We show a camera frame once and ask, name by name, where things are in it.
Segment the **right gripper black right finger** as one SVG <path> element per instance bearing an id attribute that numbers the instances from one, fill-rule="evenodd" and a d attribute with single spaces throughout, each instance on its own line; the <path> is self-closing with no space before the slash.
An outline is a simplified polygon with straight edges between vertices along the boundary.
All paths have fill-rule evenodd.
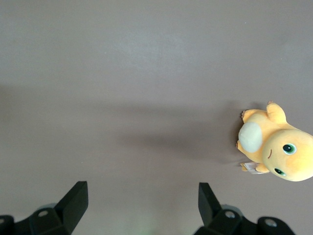
<path id="1" fill-rule="evenodd" d="M 257 225 L 235 206 L 221 205 L 209 183 L 199 183 L 198 209 L 203 226 L 197 235 L 257 235 Z"/>

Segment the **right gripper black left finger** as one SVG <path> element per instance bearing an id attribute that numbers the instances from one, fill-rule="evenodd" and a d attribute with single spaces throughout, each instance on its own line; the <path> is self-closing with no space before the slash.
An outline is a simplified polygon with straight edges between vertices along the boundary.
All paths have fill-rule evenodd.
<path id="1" fill-rule="evenodd" d="M 70 235 L 88 208 L 88 184 L 77 182 L 54 206 L 45 206 L 15 223 L 16 235 Z"/>

